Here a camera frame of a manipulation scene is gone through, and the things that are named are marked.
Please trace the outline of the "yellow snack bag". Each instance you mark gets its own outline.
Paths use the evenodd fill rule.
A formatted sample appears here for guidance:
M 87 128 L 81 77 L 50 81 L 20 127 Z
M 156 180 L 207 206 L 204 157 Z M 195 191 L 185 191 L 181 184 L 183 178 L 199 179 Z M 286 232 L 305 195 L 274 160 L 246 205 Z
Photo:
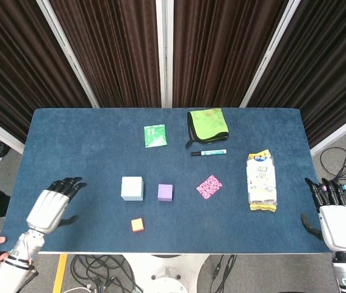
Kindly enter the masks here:
M 273 156 L 268 149 L 248 155 L 247 189 L 251 211 L 276 211 L 276 173 Z

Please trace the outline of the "white partition post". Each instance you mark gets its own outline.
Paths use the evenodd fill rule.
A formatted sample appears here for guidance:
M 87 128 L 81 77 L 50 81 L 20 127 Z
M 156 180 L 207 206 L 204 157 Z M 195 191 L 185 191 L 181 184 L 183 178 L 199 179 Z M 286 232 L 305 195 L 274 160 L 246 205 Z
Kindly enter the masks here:
M 155 0 L 161 107 L 173 105 L 174 0 Z
M 72 71 L 77 77 L 82 89 L 84 90 L 91 106 L 93 108 L 100 108 L 99 102 L 84 74 L 84 71 L 65 35 L 62 25 L 60 24 L 54 9 L 49 0 L 35 0 L 40 8 L 45 20 L 47 21 L 52 33 L 54 34 L 60 48 L 62 49 Z
M 265 50 L 264 56 L 259 64 L 258 69 L 256 70 L 253 79 L 248 87 L 248 90 L 246 91 L 242 102 L 240 103 L 239 107 L 247 107 L 248 103 L 250 102 L 251 97 L 253 96 L 253 93 L 255 92 L 259 82 L 261 81 L 265 70 L 267 69 L 269 62 L 271 61 L 287 27 L 289 26 L 289 23 L 291 19 L 293 18 L 296 10 L 298 9 L 298 6 L 300 5 L 301 0 L 288 0 L 286 8 L 284 9 L 284 12 L 280 18 L 280 21 L 278 22 L 278 25 L 270 39 L 270 43 Z

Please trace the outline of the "yellow floor tape strip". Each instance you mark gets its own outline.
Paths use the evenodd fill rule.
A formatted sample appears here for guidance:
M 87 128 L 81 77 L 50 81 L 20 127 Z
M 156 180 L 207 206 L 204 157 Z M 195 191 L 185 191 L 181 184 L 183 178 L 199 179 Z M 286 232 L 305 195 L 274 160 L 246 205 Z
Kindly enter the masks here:
M 60 254 L 59 260 L 57 263 L 57 270 L 56 270 L 56 276 L 52 288 L 52 293 L 60 293 L 62 289 L 64 274 L 65 274 L 65 268 L 67 265 L 67 254 Z

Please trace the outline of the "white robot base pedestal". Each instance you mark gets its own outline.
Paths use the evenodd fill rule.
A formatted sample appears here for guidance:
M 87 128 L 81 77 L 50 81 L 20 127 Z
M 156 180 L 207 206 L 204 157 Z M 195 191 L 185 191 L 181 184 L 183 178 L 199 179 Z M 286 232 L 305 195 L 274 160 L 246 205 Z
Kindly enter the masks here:
M 200 270 L 208 254 L 151 255 L 125 253 L 135 283 L 143 293 L 197 293 Z

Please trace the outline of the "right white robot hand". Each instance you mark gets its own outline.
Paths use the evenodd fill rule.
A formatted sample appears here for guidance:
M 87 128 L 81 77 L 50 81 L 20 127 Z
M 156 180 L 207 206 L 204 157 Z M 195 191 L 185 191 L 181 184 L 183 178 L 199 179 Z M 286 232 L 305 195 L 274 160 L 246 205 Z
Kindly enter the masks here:
M 325 178 L 320 184 L 309 178 L 305 178 L 305 182 L 311 191 L 320 228 L 314 228 L 308 216 L 300 214 L 303 227 L 309 234 L 324 241 L 331 251 L 346 251 L 346 197 L 343 186 L 336 180 Z

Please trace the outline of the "brown pleated curtain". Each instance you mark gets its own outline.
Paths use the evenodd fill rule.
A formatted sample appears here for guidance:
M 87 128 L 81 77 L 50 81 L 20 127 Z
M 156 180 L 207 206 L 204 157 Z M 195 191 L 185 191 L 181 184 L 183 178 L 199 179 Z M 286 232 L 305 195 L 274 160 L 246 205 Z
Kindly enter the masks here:
M 288 0 L 175 0 L 173 107 L 237 107 Z
M 160 107 L 155 0 L 49 0 L 100 107 Z
M 0 0 L 0 127 L 25 142 L 36 109 L 90 106 L 36 0 Z
M 346 0 L 301 0 L 250 107 L 300 110 L 311 147 L 346 123 Z

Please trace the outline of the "green sachet packet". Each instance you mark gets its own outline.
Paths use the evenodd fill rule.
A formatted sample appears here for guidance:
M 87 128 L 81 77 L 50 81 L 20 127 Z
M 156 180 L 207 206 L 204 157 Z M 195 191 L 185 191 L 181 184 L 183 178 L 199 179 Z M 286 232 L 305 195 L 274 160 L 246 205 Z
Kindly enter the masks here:
M 165 125 L 151 125 L 144 127 L 145 147 L 161 147 L 167 145 Z

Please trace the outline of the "green microfiber cloth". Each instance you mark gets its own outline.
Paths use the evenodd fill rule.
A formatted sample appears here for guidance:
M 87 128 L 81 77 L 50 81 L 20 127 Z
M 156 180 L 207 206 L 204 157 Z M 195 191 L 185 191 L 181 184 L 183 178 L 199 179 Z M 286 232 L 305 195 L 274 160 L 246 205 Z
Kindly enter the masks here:
M 186 148 L 193 143 L 214 143 L 229 137 L 228 125 L 221 108 L 189 111 L 187 126 L 189 141 Z

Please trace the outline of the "blue table cloth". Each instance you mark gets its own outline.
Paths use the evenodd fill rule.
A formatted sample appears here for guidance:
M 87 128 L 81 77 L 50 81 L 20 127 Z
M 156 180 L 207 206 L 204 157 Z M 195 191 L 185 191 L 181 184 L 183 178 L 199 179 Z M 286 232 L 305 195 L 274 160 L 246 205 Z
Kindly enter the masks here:
M 52 182 L 80 176 L 87 185 L 65 217 L 78 220 L 45 237 L 46 253 L 324 253 L 301 224 L 318 224 L 305 178 L 316 173 L 297 109 L 225 108 L 229 137 L 207 145 L 225 155 L 191 156 L 187 109 L 38 109 L 34 112 L 1 230 L 14 247 L 26 218 Z M 165 125 L 166 146 L 146 148 L 144 127 Z M 268 149 L 276 173 L 277 209 L 251 211 L 247 159 Z M 197 187 L 214 175 L 223 187 L 205 200 Z M 143 178 L 143 201 L 121 198 L 123 176 Z M 158 185 L 173 200 L 158 201 Z M 142 218 L 134 233 L 131 220 Z

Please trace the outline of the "purple cube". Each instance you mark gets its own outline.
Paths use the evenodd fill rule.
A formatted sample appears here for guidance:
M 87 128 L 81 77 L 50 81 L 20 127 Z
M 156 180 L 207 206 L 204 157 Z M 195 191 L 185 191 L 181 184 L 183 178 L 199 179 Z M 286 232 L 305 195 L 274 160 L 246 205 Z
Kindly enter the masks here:
M 158 201 L 171 202 L 173 200 L 173 185 L 159 184 L 157 199 Z

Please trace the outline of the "large white cube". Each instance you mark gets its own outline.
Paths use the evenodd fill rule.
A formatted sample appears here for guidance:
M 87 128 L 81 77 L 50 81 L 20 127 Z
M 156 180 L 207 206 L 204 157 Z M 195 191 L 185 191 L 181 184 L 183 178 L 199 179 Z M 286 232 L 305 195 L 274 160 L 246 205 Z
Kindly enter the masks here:
M 141 176 L 123 176 L 121 198 L 124 201 L 143 201 L 143 178 Z

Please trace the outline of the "pink patterned paper square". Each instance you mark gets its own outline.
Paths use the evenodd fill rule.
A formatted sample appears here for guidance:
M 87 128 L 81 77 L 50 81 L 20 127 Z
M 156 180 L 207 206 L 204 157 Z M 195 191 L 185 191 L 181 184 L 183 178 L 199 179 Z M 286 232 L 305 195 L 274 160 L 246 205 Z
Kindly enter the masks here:
M 223 184 L 214 176 L 211 175 L 203 181 L 196 189 L 199 194 L 205 199 L 209 199 L 214 193 L 219 191 Z

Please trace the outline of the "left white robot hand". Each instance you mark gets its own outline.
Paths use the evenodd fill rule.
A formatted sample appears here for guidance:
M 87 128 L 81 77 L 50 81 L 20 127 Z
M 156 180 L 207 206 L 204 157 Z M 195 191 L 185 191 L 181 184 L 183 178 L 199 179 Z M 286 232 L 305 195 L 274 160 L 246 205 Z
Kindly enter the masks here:
M 60 226 L 76 222 L 78 215 L 64 219 L 63 214 L 70 201 L 86 185 L 87 183 L 82 182 L 82 177 L 54 181 L 38 196 L 26 219 L 28 227 L 42 234 L 50 234 Z

